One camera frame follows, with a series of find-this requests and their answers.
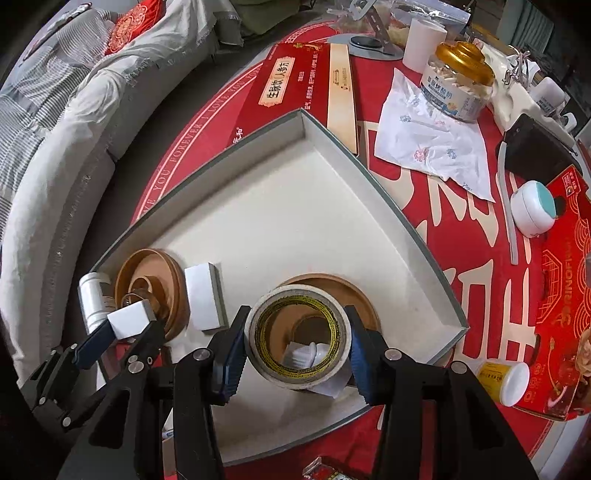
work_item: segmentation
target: jar of candy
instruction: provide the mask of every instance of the jar of candy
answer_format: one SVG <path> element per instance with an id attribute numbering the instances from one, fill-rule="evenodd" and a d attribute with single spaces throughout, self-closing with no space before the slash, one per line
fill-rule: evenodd
<path id="1" fill-rule="evenodd" d="M 475 122 L 492 95 L 495 74 L 472 43 L 441 43 L 429 58 L 421 91 L 443 113 Z"/>

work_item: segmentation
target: white eraser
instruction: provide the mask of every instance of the white eraser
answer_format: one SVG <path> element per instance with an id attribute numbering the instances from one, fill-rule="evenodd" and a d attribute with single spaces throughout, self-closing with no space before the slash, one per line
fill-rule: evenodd
<path id="1" fill-rule="evenodd" d="M 149 300 L 142 300 L 107 315 L 117 340 L 139 335 L 156 320 Z"/>
<path id="2" fill-rule="evenodd" d="M 226 324 L 220 298 L 217 269 L 211 263 L 185 268 L 191 325 L 197 330 L 212 330 Z"/>

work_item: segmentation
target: metal screw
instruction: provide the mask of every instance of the metal screw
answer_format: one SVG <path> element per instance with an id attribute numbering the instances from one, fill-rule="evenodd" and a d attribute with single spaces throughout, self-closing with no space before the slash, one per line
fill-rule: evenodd
<path id="1" fill-rule="evenodd" d="M 402 352 L 395 348 L 388 348 L 388 350 L 384 352 L 384 357 L 388 360 L 400 360 L 402 358 Z"/>
<path id="2" fill-rule="evenodd" d="M 465 374 L 468 371 L 468 367 L 464 362 L 453 362 L 452 370 L 457 374 Z"/>
<path id="3" fill-rule="evenodd" d="M 193 358 L 195 360 L 207 360 L 212 353 L 207 348 L 198 348 L 193 352 Z"/>
<path id="4" fill-rule="evenodd" d="M 144 369 L 144 364 L 142 362 L 133 362 L 132 364 L 129 364 L 127 369 L 133 374 L 138 374 Z"/>

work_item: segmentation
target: red packaging box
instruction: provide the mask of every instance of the red packaging box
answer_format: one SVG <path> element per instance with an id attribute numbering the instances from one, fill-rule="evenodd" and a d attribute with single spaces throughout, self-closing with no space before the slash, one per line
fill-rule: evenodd
<path id="1" fill-rule="evenodd" d="M 538 308 L 537 344 L 530 383 L 516 408 L 551 420 L 569 420 L 591 411 L 589 380 L 577 369 L 581 335 L 591 320 L 591 288 L 585 256 L 591 250 L 588 186 L 574 166 L 547 186 L 564 213 L 547 232 L 542 252 L 544 299 Z"/>
<path id="2" fill-rule="evenodd" d="M 238 114 L 228 146 L 298 108 L 309 111 L 357 154 L 357 124 L 347 45 L 278 43 Z"/>

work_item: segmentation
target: roll of tape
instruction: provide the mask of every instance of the roll of tape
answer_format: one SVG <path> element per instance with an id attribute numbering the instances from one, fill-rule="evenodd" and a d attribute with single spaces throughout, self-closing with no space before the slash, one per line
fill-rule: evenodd
<path id="1" fill-rule="evenodd" d="M 306 305 L 323 316 L 330 329 L 329 350 L 311 368 L 289 368 L 275 360 L 268 338 L 277 313 L 289 305 Z M 351 349 L 351 325 L 343 307 L 325 291 L 308 285 L 286 285 L 262 297 L 252 308 L 244 327 L 246 352 L 255 369 L 273 384 L 305 390 L 334 376 L 345 364 Z"/>

